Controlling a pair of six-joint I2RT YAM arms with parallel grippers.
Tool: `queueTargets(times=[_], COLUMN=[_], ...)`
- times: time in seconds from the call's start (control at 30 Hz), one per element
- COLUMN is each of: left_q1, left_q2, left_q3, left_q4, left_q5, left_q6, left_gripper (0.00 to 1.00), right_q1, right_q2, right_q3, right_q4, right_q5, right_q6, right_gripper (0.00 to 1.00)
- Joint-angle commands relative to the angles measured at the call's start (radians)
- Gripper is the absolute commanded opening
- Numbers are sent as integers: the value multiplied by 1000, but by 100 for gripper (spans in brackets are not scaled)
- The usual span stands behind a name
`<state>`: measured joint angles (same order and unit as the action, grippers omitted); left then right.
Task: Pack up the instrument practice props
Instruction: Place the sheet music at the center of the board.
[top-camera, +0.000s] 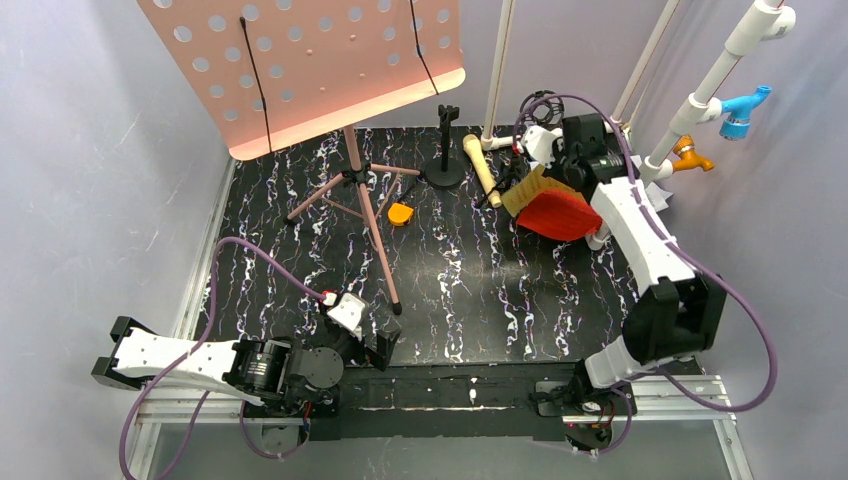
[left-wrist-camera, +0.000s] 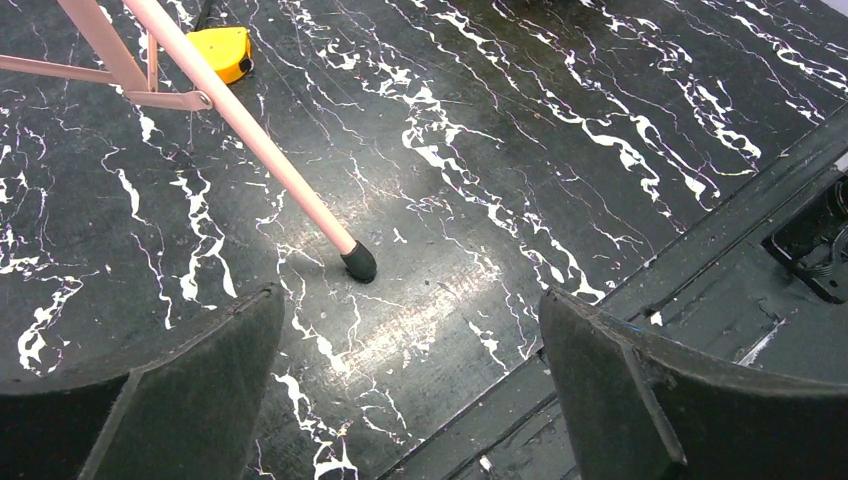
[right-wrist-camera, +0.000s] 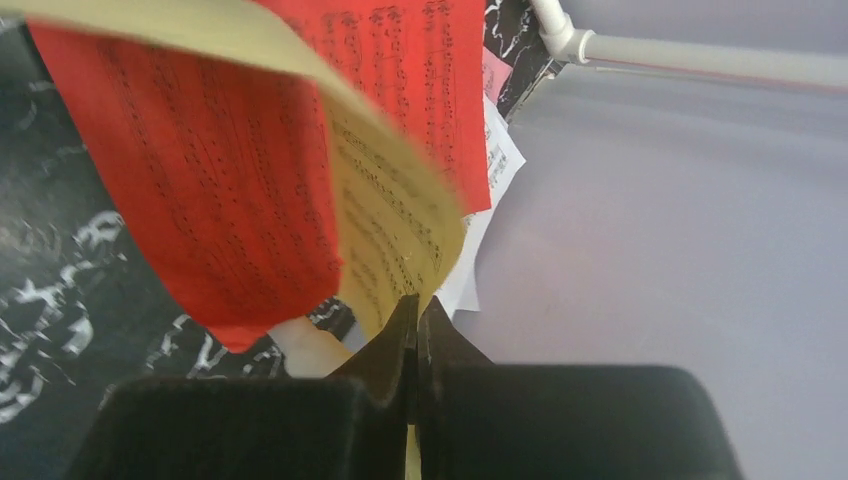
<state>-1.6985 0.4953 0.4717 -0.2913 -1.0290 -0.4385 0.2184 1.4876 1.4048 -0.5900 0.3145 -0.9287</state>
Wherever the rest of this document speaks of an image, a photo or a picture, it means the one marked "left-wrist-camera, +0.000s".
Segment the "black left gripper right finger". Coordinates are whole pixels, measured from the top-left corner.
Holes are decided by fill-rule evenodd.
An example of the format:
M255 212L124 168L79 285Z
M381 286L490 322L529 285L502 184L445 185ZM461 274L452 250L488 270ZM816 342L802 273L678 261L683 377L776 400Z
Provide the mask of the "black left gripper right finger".
M699 352L557 288L539 325L584 479L843 479L847 389Z

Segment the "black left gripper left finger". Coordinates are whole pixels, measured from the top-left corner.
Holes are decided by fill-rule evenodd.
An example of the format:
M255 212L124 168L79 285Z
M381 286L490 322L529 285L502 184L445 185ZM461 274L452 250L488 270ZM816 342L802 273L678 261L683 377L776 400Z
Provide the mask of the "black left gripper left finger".
M53 375L1 384L5 479L237 479L285 314L266 283Z

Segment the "pink music stand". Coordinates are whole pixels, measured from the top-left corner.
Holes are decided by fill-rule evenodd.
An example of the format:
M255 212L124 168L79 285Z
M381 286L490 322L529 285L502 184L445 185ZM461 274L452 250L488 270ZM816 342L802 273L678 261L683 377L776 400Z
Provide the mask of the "pink music stand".
M3 70L119 85L129 102L141 106L184 111L216 110L336 247L348 274L363 283L375 279L377 262L372 253L342 226L159 2L124 3L148 33L146 73L142 72L97 2L61 1L59 5L106 68L88 69L3 55ZM191 80L197 88L195 91L163 93L156 90L159 47L164 48Z

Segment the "right robot arm base mount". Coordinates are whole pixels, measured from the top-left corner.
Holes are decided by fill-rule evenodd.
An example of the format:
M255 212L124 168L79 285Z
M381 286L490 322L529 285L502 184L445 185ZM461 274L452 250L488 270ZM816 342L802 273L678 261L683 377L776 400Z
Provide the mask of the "right robot arm base mount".
M822 300L847 302L847 177L806 201L762 246Z

